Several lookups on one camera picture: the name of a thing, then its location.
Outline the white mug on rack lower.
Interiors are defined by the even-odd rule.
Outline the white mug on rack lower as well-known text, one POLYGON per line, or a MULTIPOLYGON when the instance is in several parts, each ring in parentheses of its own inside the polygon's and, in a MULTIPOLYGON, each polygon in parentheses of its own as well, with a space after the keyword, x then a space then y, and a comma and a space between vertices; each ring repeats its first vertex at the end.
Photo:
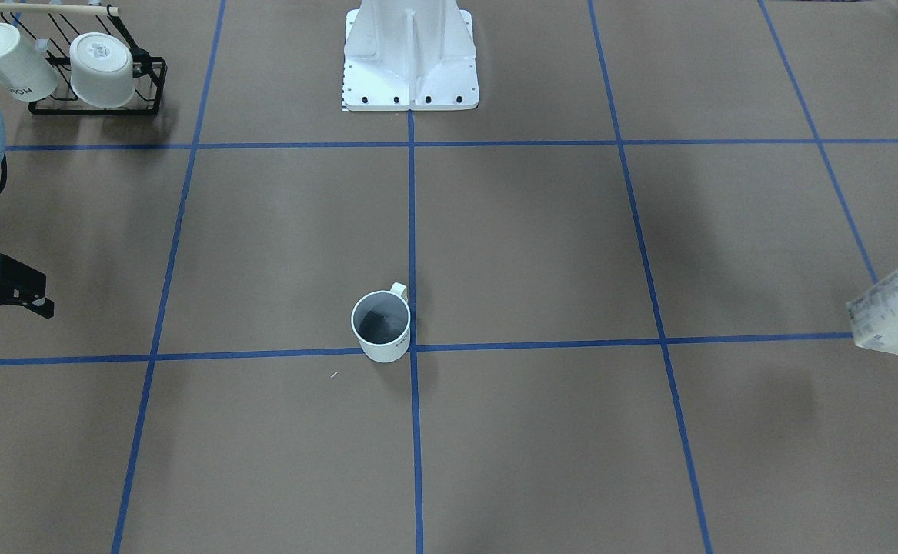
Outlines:
POLYGON ((89 32, 72 39, 69 47, 70 88, 96 108, 121 108, 135 94, 133 57, 115 36, 89 32))

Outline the white mug on rack upper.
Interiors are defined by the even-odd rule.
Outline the white mug on rack upper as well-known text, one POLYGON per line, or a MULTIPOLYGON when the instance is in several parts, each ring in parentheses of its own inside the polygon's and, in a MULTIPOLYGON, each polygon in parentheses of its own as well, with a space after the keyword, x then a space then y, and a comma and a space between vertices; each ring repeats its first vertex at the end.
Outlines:
POLYGON ((0 84, 20 102, 37 102, 58 87, 59 73, 18 28, 0 22, 0 84))

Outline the white mug on rack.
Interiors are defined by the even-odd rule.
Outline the white mug on rack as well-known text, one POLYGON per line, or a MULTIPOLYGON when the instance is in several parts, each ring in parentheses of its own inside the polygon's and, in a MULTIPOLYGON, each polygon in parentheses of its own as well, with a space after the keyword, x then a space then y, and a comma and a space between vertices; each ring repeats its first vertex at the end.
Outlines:
POLYGON ((133 57, 115 36, 89 32, 72 39, 69 47, 70 88, 96 108, 121 108, 135 94, 133 57))
POLYGON ((0 22, 0 84, 20 102, 37 102, 58 87, 59 73, 18 28, 0 22))

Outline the white mug with grey interior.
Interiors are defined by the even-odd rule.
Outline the white mug with grey interior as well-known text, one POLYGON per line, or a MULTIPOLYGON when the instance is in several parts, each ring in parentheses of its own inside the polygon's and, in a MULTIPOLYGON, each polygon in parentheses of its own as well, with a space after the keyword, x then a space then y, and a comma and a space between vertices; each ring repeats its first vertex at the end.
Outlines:
POLYGON ((350 315, 351 329, 361 350, 374 362, 395 362, 406 354, 411 324, 409 287, 399 282, 388 290, 364 295, 350 315))

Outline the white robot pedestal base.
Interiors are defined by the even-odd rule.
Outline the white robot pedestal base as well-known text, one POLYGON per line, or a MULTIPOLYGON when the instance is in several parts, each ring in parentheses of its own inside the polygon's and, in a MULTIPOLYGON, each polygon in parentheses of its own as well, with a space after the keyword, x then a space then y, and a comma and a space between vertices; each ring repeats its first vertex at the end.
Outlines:
POLYGON ((344 25, 341 108, 473 110, 476 35, 456 1, 363 1, 344 25))

